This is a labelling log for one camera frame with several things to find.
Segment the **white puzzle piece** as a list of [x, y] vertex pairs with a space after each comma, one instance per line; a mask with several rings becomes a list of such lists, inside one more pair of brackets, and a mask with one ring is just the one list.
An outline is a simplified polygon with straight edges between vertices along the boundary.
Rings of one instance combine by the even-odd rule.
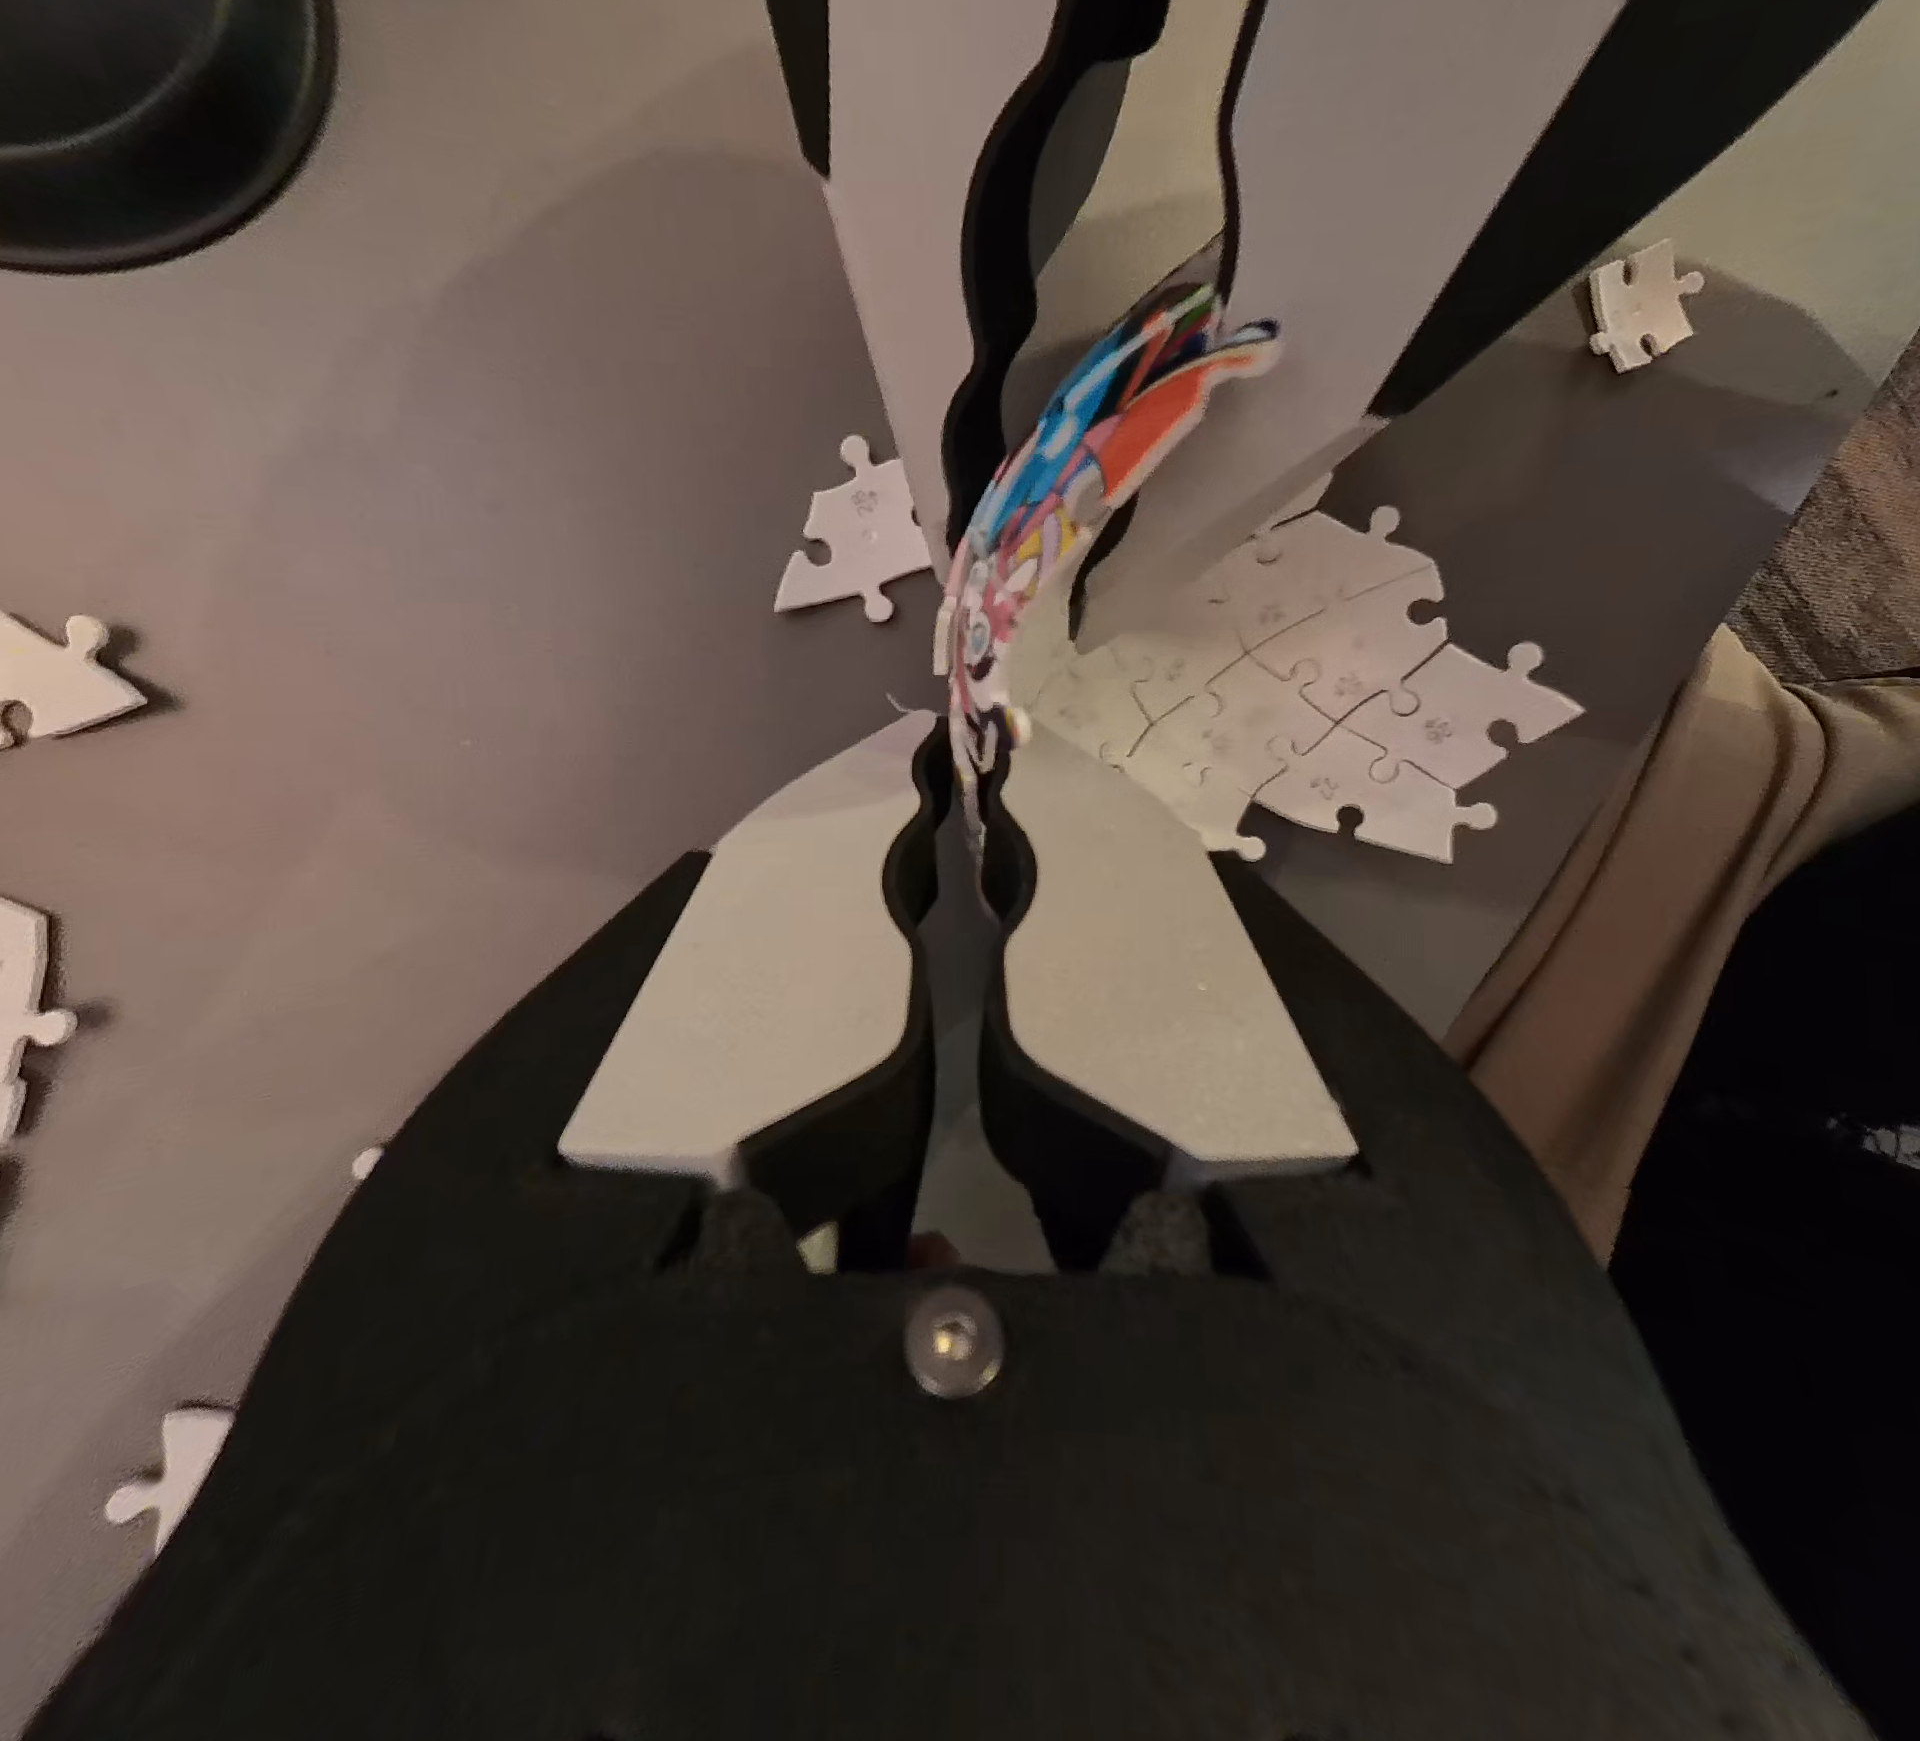
[[150, 692], [104, 663], [108, 618], [67, 614], [61, 638], [4, 613], [4, 746], [67, 736], [146, 711]]
[[104, 1518], [115, 1527], [146, 1523], [156, 1558], [199, 1498], [229, 1429], [229, 1406], [191, 1402], [165, 1410], [160, 1421], [160, 1464], [111, 1486]]
[[75, 1011], [42, 1007], [49, 965], [53, 921], [4, 894], [4, 1140], [11, 1140], [29, 1106], [25, 1054], [65, 1046], [75, 1034]]
[[888, 622], [888, 584], [931, 572], [931, 550], [901, 459], [879, 463], [862, 435], [847, 435], [838, 459], [847, 476], [809, 496], [805, 550], [792, 552], [775, 613], [856, 601], [868, 622]]

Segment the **black round ball stand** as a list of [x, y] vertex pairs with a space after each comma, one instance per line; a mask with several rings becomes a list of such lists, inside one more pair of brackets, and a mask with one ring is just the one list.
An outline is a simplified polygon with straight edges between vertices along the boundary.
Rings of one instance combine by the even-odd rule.
[[336, 0], [4, 0], [4, 269], [191, 256], [304, 171]]

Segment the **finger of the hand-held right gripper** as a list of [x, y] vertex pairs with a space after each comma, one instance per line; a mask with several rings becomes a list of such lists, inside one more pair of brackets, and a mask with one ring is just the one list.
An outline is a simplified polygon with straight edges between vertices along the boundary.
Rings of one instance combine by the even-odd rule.
[[935, 555], [1008, 452], [1034, 328], [1034, 188], [1077, 88], [1170, 0], [831, 0], [831, 215]]
[[1074, 584], [1112, 642], [1387, 423], [1387, 377], [1627, 0], [1250, 0], [1222, 93], [1222, 298], [1275, 361], [1214, 390]]

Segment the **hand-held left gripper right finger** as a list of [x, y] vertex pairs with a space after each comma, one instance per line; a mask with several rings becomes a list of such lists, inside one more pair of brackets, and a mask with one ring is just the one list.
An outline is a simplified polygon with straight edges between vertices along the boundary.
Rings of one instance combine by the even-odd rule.
[[1121, 771], [1034, 727], [992, 790], [980, 892], [980, 1119], [1046, 1240], [1361, 1158], [1214, 851]]

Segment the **partly built puzzle ball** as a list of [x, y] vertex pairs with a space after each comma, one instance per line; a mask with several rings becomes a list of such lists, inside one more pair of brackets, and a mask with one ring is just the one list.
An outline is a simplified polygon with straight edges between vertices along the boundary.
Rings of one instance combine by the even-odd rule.
[[1453, 859], [1462, 830], [1498, 821], [1467, 793], [1507, 763], [1494, 727], [1536, 742], [1582, 704], [1536, 677], [1542, 648], [1502, 663], [1449, 642], [1437, 563], [1321, 507], [1328, 476], [1166, 597], [1085, 648], [1096, 550], [1120, 546], [1151, 476], [1201, 427], [1214, 396], [1280, 359], [1272, 321], [1225, 328], [1201, 276], [1138, 298], [1058, 377], [1001, 463], [951, 550], [931, 676], [973, 830], [989, 790], [1046, 730], [1120, 771], [1201, 846], [1259, 859], [1241, 821], [1259, 807], [1328, 836]]

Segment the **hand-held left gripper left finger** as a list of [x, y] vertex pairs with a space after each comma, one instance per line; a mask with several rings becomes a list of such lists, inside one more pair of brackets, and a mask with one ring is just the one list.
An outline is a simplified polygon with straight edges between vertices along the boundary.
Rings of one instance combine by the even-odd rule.
[[901, 1240], [931, 1130], [922, 921], [943, 793], [935, 717], [892, 717], [744, 815], [594, 1069], [573, 1169], [751, 1188], [805, 1236]]

